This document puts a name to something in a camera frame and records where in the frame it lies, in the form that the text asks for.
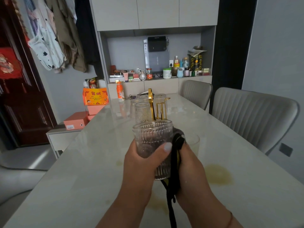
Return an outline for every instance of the orange bottle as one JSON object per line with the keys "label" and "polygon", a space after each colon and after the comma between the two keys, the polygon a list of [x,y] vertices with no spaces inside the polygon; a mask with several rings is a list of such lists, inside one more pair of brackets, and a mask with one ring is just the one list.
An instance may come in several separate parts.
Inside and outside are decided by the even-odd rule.
{"label": "orange bottle", "polygon": [[118,100],[119,101],[124,101],[125,100],[125,95],[123,93],[123,85],[121,84],[121,82],[119,80],[116,80],[117,83],[117,87],[116,87],[116,91],[117,91],[117,96],[118,96]]}

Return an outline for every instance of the white jar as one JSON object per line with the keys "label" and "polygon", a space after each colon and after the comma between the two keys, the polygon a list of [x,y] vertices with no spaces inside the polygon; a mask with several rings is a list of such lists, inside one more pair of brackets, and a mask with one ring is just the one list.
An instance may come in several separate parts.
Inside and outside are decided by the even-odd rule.
{"label": "white jar", "polygon": [[165,69],[163,69],[163,78],[164,79],[169,79],[171,77],[172,77],[171,68],[165,68]]}

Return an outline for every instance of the fingernail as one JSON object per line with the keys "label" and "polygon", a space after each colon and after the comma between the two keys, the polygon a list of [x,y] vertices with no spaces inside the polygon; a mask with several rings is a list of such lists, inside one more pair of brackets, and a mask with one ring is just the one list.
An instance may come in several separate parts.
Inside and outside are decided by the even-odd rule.
{"label": "fingernail", "polygon": [[172,149],[172,143],[171,142],[166,142],[164,145],[164,151],[170,152]]}

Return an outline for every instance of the bracelet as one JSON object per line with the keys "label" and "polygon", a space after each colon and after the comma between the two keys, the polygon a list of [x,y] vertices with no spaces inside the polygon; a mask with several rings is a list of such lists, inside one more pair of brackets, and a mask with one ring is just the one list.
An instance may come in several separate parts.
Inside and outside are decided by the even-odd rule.
{"label": "bracelet", "polygon": [[225,226],[225,228],[229,228],[230,227],[230,225],[232,223],[232,220],[233,220],[233,215],[232,215],[232,212],[230,211],[230,220],[229,220],[227,226]]}

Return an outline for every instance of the orange sign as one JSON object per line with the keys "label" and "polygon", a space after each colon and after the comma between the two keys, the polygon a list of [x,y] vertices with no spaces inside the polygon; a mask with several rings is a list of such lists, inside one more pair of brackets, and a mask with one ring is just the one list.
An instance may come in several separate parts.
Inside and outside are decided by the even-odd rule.
{"label": "orange sign", "polygon": [[107,88],[83,88],[82,97],[85,105],[106,105],[109,102]]}

